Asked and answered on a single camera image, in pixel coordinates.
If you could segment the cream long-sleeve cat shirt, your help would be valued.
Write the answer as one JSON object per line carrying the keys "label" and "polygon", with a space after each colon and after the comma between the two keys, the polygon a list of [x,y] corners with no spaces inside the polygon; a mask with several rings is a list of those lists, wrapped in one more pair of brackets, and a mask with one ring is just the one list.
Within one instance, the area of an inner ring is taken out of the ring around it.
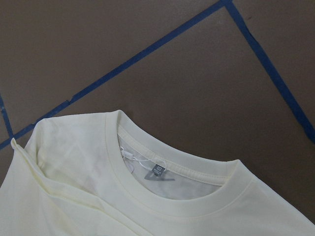
{"label": "cream long-sleeve cat shirt", "polygon": [[45,118],[0,188],[3,236],[312,236],[238,159],[159,141],[121,110]]}

